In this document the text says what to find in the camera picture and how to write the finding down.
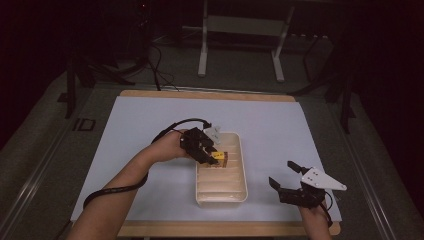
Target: table leg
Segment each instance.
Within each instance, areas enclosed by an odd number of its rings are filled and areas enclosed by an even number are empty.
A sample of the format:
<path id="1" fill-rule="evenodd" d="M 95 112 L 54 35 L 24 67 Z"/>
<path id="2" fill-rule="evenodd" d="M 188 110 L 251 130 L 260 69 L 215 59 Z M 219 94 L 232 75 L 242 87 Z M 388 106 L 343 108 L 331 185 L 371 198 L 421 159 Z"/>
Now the table leg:
<path id="1" fill-rule="evenodd" d="M 200 61 L 199 61 L 199 77 L 206 76 L 206 63 L 208 60 L 208 1 L 203 1 L 203 27 L 202 27 L 202 49 L 200 51 Z"/>
<path id="2" fill-rule="evenodd" d="M 272 56 L 272 62 L 274 63 L 274 70 L 275 70 L 275 76 L 277 77 L 278 82 L 284 82 L 284 75 L 283 70 L 281 68 L 281 62 L 280 62 L 280 53 L 281 49 L 283 48 L 284 40 L 286 40 L 287 32 L 289 29 L 289 25 L 292 19 L 294 13 L 294 6 L 290 7 L 290 10 L 287 14 L 286 20 L 284 21 L 283 27 L 281 29 L 281 34 L 279 37 L 279 43 L 275 50 L 271 52 Z"/>

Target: human hand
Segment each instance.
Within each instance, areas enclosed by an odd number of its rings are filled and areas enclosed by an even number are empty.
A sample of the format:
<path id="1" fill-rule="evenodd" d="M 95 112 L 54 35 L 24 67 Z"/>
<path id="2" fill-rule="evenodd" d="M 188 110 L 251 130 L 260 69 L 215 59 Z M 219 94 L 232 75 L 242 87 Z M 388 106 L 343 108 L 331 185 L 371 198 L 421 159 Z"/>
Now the human hand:
<path id="1" fill-rule="evenodd" d="M 311 209 L 299 207 L 299 211 L 303 227 L 311 240 L 331 239 L 327 215 L 320 206 Z"/>
<path id="2" fill-rule="evenodd" d="M 144 149 L 154 162 L 164 162 L 178 157 L 190 156 L 180 147 L 181 134 L 186 130 L 171 131 Z"/>

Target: dark background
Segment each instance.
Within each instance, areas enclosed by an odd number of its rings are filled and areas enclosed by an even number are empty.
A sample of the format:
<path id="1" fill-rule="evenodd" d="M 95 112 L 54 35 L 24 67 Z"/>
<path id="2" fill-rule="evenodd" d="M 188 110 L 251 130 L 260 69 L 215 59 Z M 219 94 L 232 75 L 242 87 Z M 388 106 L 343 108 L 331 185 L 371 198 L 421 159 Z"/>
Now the dark background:
<path id="1" fill-rule="evenodd" d="M 75 46 L 99 62 L 111 65 L 116 56 L 133 57 L 130 52 L 140 51 L 140 46 L 127 46 L 107 37 L 108 31 L 134 31 L 137 16 L 128 12 L 131 1 L 119 1 L 124 4 L 121 8 L 107 8 L 105 2 L 28 0 L 1 3 L 0 148 L 20 126 L 51 81 L 63 73 L 69 53 Z M 217 0 L 211 9 L 231 11 L 222 3 Z M 179 29 L 175 26 L 201 25 L 201 8 L 201 1 L 161 0 L 156 1 L 152 11 L 162 30 L 178 36 Z M 317 28 L 333 29 L 334 21 L 324 17 L 329 16 L 325 9 L 328 8 L 316 5 L 297 11 L 290 31 L 313 33 Z M 355 23 L 352 36 L 356 38 L 352 39 L 353 42 L 366 39 L 360 67 L 355 74 L 354 91 L 359 94 L 407 190 L 424 216 L 424 191 L 420 186 L 424 182 L 421 173 L 424 161 L 420 88 L 424 80 L 422 12 L 424 4 L 421 1 L 383 1 Z M 269 17 L 261 12 L 255 14 Z M 345 20 L 345 12 L 333 11 L 332 14 Z M 320 16 L 327 20 L 316 24 Z M 116 22 L 125 27 L 113 29 Z"/>

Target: human arm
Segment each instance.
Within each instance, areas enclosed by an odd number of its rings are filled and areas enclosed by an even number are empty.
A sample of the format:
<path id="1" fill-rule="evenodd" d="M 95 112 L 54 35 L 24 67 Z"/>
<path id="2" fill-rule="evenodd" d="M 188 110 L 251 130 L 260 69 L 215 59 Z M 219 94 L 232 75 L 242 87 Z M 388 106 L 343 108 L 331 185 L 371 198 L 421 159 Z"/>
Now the human arm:
<path id="1" fill-rule="evenodd" d="M 311 240 L 331 239 L 327 215 L 320 206 L 311 209 L 299 207 L 299 211 L 302 216 L 303 227 Z"/>
<path id="2" fill-rule="evenodd" d="M 180 132 L 170 132 L 141 150 L 104 188 L 134 185 L 143 179 L 153 164 L 188 157 L 179 146 L 180 136 Z M 133 190 L 93 199 L 75 222 L 67 239 L 116 239 L 136 193 L 137 190 Z"/>

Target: wooden table edge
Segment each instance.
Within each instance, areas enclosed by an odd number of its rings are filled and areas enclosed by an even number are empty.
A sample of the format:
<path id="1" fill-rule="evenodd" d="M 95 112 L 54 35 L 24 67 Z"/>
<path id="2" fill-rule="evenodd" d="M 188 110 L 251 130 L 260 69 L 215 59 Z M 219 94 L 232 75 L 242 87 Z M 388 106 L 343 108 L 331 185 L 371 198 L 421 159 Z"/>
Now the wooden table edge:
<path id="1" fill-rule="evenodd" d="M 219 93 L 219 92 L 190 92 L 190 91 L 145 91 L 123 90 L 121 97 L 162 97 L 188 99 L 217 99 L 217 100 L 246 100 L 268 102 L 296 102 L 293 96 L 271 95 L 257 93 Z"/>
<path id="2" fill-rule="evenodd" d="M 340 223 L 330 227 L 341 231 Z M 125 221 L 120 237 L 282 237 L 305 236 L 302 222 Z"/>

